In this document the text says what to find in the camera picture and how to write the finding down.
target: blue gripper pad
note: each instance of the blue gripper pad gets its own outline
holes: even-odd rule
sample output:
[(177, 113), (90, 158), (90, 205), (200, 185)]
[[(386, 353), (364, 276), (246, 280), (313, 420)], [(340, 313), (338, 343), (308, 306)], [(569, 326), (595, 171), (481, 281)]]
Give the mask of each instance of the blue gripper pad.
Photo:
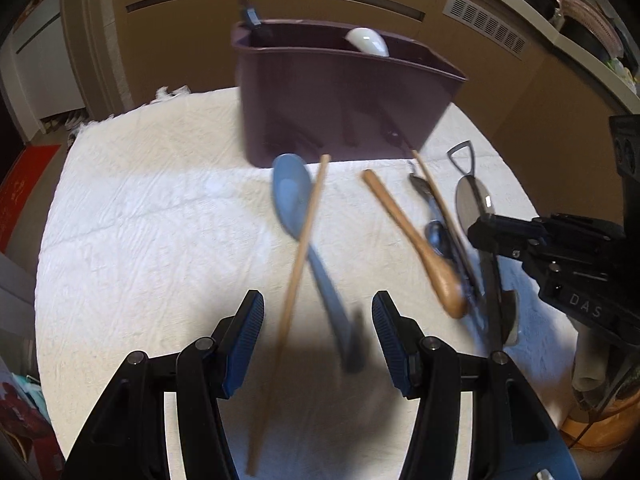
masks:
[(221, 320), (214, 330), (217, 397), (228, 399), (242, 386), (263, 319), (264, 298), (257, 290), (250, 290), (236, 315)]
[(413, 319), (400, 316), (386, 290), (378, 291), (373, 297), (371, 314), (394, 386), (402, 396), (414, 398), (417, 395), (410, 370), (412, 362), (420, 360), (418, 343), (424, 337), (422, 330)]

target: wooden handle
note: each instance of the wooden handle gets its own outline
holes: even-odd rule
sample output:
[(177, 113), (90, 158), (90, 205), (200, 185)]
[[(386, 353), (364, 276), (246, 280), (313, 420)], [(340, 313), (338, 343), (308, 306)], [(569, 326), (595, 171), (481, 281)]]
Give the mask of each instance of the wooden handle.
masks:
[(276, 342), (276, 355), (273, 364), (273, 370), (271, 373), (271, 381), (267, 386), (267, 394), (265, 396), (264, 409), (258, 414), (254, 431), (249, 439), (249, 457), (246, 464), (246, 473), (249, 476), (255, 476), (258, 470), (258, 460), (260, 459), (260, 451), (262, 450), (262, 443), (264, 441), (264, 433), (267, 429), (267, 423), (273, 407), (273, 395), (275, 391), (276, 378), (278, 375), (278, 369), (280, 368), (280, 362), (282, 355), (284, 354), (285, 346), (287, 345), (287, 337), (289, 336), (289, 330), (291, 329), (291, 321), (293, 319), (293, 306), (296, 302), (296, 296), (298, 294), (298, 287), (300, 286), (300, 278), (302, 277), (302, 270), (304, 269), (306, 262), (306, 254), (309, 248), (309, 240), (311, 239), (311, 230), (313, 228), (314, 218), (318, 205), (320, 203), (320, 195), (322, 193), (322, 186), (324, 184), (324, 177), (326, 176), (327, 166), (331, 156), (323, 155), (320, 157), (320, 169), (318, 170), (318, 176), (316, 176), (316, 183), (311, 191), (311, 197), (309, 198), (309, 205), (306, 208), (305, 223), (302, 226), (302, 232), (300, 233), (300, 241), (298, 243), (298, 250), (296, 251), (296, 259), (293, 263), (291, 275), (289, 277), (289, 286), (287, 287), (287, 293), (284, 299), (284, 308), (282, 310), (282, 316), (280, 317), (280, 325), (278, 327), (278, 339)]
[(460, 255), (460, 259), (462, 260), (462, 265), (465, 267), (466, 275), (468, 276), (468, 279), (471, 282), (471, 285), (473, 286), (474, 290), (480, 290), (478, 286), (478, 280), (476, 280), (476, 274), (474, 272), (474, 268), (471, 265), (471, 262), (469, 261), (469, 256), (466, 253), (465, 246), (462, 243), (462, 240), (460, 239), (460, 234), (458, 233), (458, 229), (456, 228), (457, 223), (454, 221), (453, 216), (449, 211), (449, 207), (447, 207), (447, 203), (444, 201), (442, 195), (440, 194), (440, 190), (438, 189), (438, 186), (436, 186), (436, 181), (433, 178), (431, 171), (429, 171), (429, 168), (427, 168), (427, 165), (422, 160), (420, 153), (418, 153), (416, 150), (412, 150), (412, 153), (415, 157), (415, 160), (418, 161), (418, 165), (420, 166), (420, 169), (424, 173), (424, 178), (429, 184), (429, 187), (431, 188), (431, 194), (433, 195), (433, 198), (435, 199), (436, 204), (438, 204), (438, 208), (440, 209), (440, 211), (442, 211), (445, 227), (449, 231), (451, 235), (451, 239), (453, 240), (453, 243), (456, 246), (456, 249), (458, 250), (458, 254)]
[(427, 241), (420, 236), (376, 173), (373, 170), (364, 170), (362, 179), (414, 245), (445, 312), (455, 319), (463, 317), (466, 314), (466, 299), (459, 277), (447, 261), (436, 254)]

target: blue spoon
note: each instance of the blue spoon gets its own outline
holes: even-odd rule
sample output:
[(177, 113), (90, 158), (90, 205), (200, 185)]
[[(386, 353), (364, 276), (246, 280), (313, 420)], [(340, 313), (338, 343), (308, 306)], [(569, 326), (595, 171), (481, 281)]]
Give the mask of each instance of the blue spoon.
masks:
[[(312, 187), (305, 161), (299, 156), (285, 153), (273, 161), (271, 189), (276, 214), (284, 230), (296, 240), (300, 238), (305, 222)], [(347, 317), (340, 296), (313, 245), (309, 245), (307, 258), (334, 331), (342, 368), (347, 372), (358, 372), (364, 367), (360, 336)]]

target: countertop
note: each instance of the countertop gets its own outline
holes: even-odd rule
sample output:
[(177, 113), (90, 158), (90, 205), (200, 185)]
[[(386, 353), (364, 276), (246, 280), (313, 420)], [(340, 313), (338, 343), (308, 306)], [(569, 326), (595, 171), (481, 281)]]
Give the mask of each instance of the countertop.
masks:
[(640, 114), (640, 98), (636, 96), (604, 63), (581, 46), (560, 34), (524, 0), (500, 0), (529, 22), (551, 45), (580, 64), (615, 97), (629, 113)]

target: purple plastic bin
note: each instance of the purple plastic bin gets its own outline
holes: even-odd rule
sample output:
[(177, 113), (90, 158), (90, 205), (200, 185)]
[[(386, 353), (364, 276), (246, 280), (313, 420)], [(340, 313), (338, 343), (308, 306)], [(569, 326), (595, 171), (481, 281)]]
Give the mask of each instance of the purple plastic bin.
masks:
[(359, 52), (344, 39), (353, 25), (265, 20), (273, 45), (256, 47), (243, 24), (238, 52), (244, 150), (270, 168), (281, 153), (318, 162), (411, 158), (420, 150), (465, 75), (417, 41), (380, 32), (389, 57)]

